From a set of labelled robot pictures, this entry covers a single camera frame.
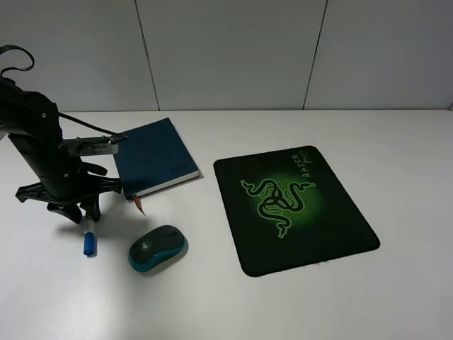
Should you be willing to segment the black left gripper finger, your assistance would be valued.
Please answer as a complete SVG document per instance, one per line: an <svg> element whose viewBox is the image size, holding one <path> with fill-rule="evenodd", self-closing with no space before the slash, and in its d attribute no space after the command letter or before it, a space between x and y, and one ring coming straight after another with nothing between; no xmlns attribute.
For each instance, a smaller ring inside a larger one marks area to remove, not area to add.
<svg viewBox="0 0 453 340"><path fill-rule="evenodd" d="M101 210L99 207L99 195L93 195L81 201L80 208L85 210L86 219L98 222L101 218Z"/></svg>
<svg viewBox="0 0 453 340"><path fill-rule="evenodd" d="M79 224L82 220L82 213L77 204L57 205L48 203L47 210L62 215L76 224Z"/></svg>

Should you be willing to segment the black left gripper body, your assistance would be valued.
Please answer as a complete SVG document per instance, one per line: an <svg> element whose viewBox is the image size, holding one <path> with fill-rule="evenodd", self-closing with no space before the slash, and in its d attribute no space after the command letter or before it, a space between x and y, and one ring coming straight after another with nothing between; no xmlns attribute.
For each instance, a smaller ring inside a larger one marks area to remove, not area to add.
<svg viewBox="0 0 453 340"><path fill-rule="evenodd" d="M16 197L22 203L38 200L70 205L101 193L122 191L120 179L108 178L107 169L70 154L62 146L63 140L50 145L26 135L10 134L8 138L39 179L17 190Z"/></svg>

